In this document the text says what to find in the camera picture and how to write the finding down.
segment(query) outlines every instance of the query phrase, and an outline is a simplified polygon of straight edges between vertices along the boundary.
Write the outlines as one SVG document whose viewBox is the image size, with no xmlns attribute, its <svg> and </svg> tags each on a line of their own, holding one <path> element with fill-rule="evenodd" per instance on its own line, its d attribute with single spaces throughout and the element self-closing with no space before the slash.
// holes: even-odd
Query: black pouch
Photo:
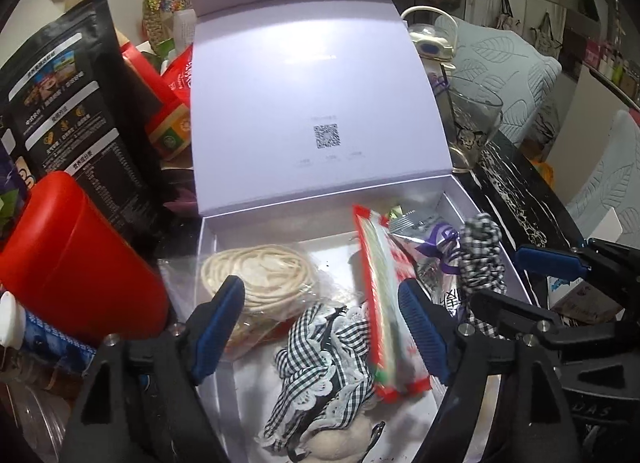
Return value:
<svg viewBox="0 0 640 463">
<path fill-rule="evenodd" d="M 107 0 L 84 0 L 31 36 L 0 70 L 2 143 L 33 185 L 65 170 L 136 250 L 168 215 Z"/>
</svg>

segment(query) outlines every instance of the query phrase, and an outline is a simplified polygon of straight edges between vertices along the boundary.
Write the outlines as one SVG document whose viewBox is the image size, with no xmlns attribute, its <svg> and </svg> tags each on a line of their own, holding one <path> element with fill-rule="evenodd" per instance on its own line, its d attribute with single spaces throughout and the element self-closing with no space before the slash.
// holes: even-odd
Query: black marble table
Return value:
<svg viewBox="0 0 640 463">
<path fill-rule="evenodd" d="M 500 225 L 502 244 L 512 260 L 521 245 L 568 250 L 583 242 L 558 196 L 501 132 L 487 144 L 472 172 L 456 176 L 478 208 Z M 531 301 L 547 307 L 546 277 L 518 273 Z"/>
</svg>

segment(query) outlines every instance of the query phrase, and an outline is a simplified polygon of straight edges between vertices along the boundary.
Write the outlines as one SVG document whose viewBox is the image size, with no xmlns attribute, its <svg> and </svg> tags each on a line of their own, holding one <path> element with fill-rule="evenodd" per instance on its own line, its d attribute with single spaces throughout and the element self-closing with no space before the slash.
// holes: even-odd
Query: white bottle cap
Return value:
<svg viewBox="0 0 640 463">
<path fill-rule="evenodd" d="M 0 297 L 0 345 L 20 349 L 24 339 L 24 309 L 12 293 Z"/>
</svg>

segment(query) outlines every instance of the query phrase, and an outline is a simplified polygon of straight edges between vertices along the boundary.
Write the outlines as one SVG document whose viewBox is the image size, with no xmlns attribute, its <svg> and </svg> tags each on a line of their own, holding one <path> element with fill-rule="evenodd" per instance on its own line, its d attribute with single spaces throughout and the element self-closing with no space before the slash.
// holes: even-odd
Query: red plastic bottle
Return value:
<svg viewBox="0 0 640 463">
<path fill-rule="evenodd" d="M 26 309 L 96 347 L 110 333 L 156 336 L 166 322 L 159 277 L 62 171 L 31 189 L 0 253 L 0 282 Z"/>
</svg>

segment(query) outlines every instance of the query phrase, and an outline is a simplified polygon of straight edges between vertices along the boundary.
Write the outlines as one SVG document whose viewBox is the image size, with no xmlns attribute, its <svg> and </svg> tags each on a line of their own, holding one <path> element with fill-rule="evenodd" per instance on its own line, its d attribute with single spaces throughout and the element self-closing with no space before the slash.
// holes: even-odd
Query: black and white gingham ribbon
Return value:
<svg viewBox="0 0 640 463">
<path fill-rule="evenodd" d="M 500 259 L 500 240 L 502 235 L 498 225 L 489 214 L 478 216 L 465 221 L 460 231 L 460 250 L 462 255 L 458 260 L 460 279 L 465 290 L 466 320 L 476 330 L 489 337 L 497 337 L 493 326 L 478 320 L 469 306 L 469 296 L 479 289 L 486 288 L 497 293 L 505 294 L 504 265 Z"/>
<path fill-rule="evenodd" d="M 258 441 L 276 453 L 287 447 L 316 397 L 335 393 L 308 433 L 348 427 L 360 406 L 373 397 L 373 377 L 367 366 L 369 324 L 363 310 L 338 310 L 330 345 L 321 349 L 326 319 L 336 311 L 322 304 L 306 310 L 289 331 L 287 347 L 275 355 L 282 391 Z M 338 389 L 332 382 L 338 382 Z M 296 399 L 303 395 L 312 397 L 311 404 L 300 409 Z"/>
</svg>

